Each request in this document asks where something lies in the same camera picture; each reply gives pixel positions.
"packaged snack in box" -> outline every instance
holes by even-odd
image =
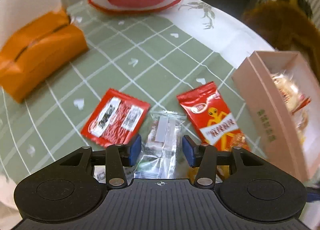
[[[149,108],[149,103],[109,89],[81,134],[104,147],[127,144],[138,133]]]
[[[177,98],[204,143],[221,151],[229,151],[234,145],[249,150],[245,142],[232,141],[243,134],[214,82],[182,93]]]

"white label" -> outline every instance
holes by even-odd
[[[143,109],[137,106],[132,106],[125,117],[121,127],[132,132],[136,127],[140,117],[142,116]]]
[[[160,117],[158,128],[156,132],[155,142],[162,142],[164,143],[165,134],[167,133],[169,117]]]
[[[237,130],[238,128],[233,115],[229,113],[220,123],[201,128],[200,131],[209,143],[214,145],[225,133]]]
[[[110,124],[110,121],[117,112],[120,103],[121,100],[119,98],[113,97],[101,110],[94,128],[91,129],[91,133],[94,136],[100,137],[103,134],[103,132],[107,129],[107,127]]]

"checkered tablecloth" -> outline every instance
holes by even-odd
[[[71,7],[69,12],[83,29],[90,51],[49,77],[23,104],[0,92],[0,173],[18,183],[81,146],[101,150],[79,132],[110,87],[149,102],[152,110],[183,113],[176,95],[214,81],[253,152],[263,156],[260,138],[231,75],[252,47],[271,48],[217,9],[210,7],[210,16],[201,19],[205,9],[189,9],[194,5],[190,2],[201,4],[184,0],[184,7],[171,13],[138,17],[92,14],[82,3]],[[226,43],[224,47],[219,40]],[[140,129],[143,139],[149,119]],[[199,142],[190,122],[183,131]]]

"orange leather box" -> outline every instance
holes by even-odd
[[[49,12],[16,31],[0,51],[0,85],[17,102],[50,74],[88,50],[64,10]]]

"brown fur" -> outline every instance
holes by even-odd
[[[299,49],[320,81],[320,33],[298,7],[269,1],[246,12],[243,22],[280,51]]]

